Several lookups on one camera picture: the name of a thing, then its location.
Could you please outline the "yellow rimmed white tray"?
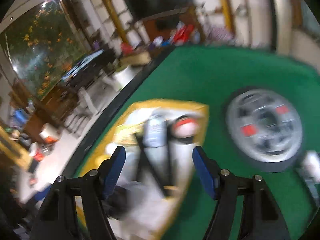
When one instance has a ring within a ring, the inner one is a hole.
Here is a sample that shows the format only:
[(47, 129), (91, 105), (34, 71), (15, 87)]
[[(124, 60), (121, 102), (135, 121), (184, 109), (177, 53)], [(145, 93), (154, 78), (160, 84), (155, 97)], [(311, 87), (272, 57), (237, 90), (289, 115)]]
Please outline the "yellow rimmed white tray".
[[(143, 136), (144, 124), (153, 114), (161, 114), (167, 124), (166, 143), (162, 147), (146, 147), (151, 163), (165, 178), (167, 147), (171, 152), (173, 185), (170, 196), (164, 197), (149, 171), (144, 171), (142, 181), (134, 181), (140, 149), (135, 133)], [(182, 115), (198, 119), (200, 130), (192, 144), (183, 144), (171, 137), (169, 128)], [(110, 158), (117, 146), (123, 146), (126, 160), (117, 181), (118, 186), (138, 185), (140, 204), (123, 219), (107, 218), (116, 239), (160, 239), (175, 221), (187, 195), (194, 175), (193, 148), (204, 142), (209, 119), (209, 107), (193, 101), (151, 99), (131, 104), (106, 132), (97, 147), (81, 165), (78, 175), (98, 168)]]

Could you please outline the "black side table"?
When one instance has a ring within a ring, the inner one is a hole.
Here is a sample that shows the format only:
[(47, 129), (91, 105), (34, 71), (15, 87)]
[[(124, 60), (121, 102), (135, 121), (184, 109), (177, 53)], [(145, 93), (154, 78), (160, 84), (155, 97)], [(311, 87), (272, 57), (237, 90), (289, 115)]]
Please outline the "black side table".
[(81, 87), (89, 87), (102, 72), (110, 75), (114, 72), (113, 62), (116, 55), (112, 49), (98, 50), (78, 62), (74, 63), (71, 69), (61, 77), (60, 83), (74, 92)]

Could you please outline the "red plastic bag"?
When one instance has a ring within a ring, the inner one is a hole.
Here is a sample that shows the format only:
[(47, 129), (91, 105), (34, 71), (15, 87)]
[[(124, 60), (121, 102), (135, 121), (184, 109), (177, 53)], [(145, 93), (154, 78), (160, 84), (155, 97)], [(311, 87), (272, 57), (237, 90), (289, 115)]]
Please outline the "red plastic bag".
[(189, 41), (192, 32), (195, 30), (195, 26), (192, 24), (184, 25), (176, 30), (173, 43), (174, 44), (184, 44)]

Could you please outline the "small white bottle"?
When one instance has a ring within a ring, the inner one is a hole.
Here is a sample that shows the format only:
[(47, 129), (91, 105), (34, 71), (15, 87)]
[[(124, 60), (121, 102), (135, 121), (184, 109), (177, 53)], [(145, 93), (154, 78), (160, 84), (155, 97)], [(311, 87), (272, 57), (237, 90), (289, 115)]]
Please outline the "small white bottle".
[(161, 114), (153, 114), (144, 124), (143, 143), (149, 148), (162, 147), (166, 143), (167, 124)]

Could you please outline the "black marker pen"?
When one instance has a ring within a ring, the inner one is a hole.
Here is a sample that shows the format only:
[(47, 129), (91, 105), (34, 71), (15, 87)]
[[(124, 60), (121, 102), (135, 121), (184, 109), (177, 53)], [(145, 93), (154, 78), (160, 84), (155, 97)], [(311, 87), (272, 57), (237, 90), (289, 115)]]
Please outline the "black marker pen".
[(161, 177), (160, 173), (157, 172), (154, 165), (149, 160), (147, 154), (146, 154), (146, 146), (143, 142), (143, 136), (139, 135), (138, 133), (135, 133), (135, 139), (138, 143), (138, 147), (140, 149), (138, 164), (136, 168), (136, 174), (134, 181), (141, 182), (142, 176), (144, 171), (149, 171), (152, 177), (154, 178), (158, 188), (160, 189), (161, 193), (164, 197), (170, 196), (170, 187), (173, 185), (173, 173), (172, 173), (172, 167), (171, 167), (171, 152), (169, 145), (167, 144), (167, 160), (166, 160), (166, 168), (165, 168), (165, 175), (166, 177)]

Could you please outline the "flower wall mural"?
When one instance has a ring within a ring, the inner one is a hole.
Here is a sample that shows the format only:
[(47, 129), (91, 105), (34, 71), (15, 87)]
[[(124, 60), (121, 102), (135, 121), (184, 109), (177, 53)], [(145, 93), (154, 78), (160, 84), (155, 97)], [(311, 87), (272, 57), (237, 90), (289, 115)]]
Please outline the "flower wall mural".
[(60, 5), (37, 5), (1, 33), (1, 47), (27, 90), (42, 100), (86, 51)]

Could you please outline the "black plastic fan part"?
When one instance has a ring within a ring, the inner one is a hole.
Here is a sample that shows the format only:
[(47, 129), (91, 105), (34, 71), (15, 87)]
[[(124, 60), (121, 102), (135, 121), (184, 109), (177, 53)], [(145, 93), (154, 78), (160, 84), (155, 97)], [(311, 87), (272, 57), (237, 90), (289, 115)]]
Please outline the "black plastic fan part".
[(113, 193), (103, 200), (103, 209), (108, 218), (121, 220), (140, 204), (139, 196), (138, 185), (116, 185)]

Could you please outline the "white standing air conditioner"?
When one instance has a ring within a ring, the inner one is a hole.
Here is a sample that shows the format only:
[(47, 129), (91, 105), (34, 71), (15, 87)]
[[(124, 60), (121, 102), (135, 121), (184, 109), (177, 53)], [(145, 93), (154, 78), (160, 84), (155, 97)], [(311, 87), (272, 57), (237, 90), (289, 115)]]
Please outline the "white standing air conditioner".
[(277, 54), (289, 55), (292, 36), (291, 0), (269, 0), (271, 9), (271, 48)]

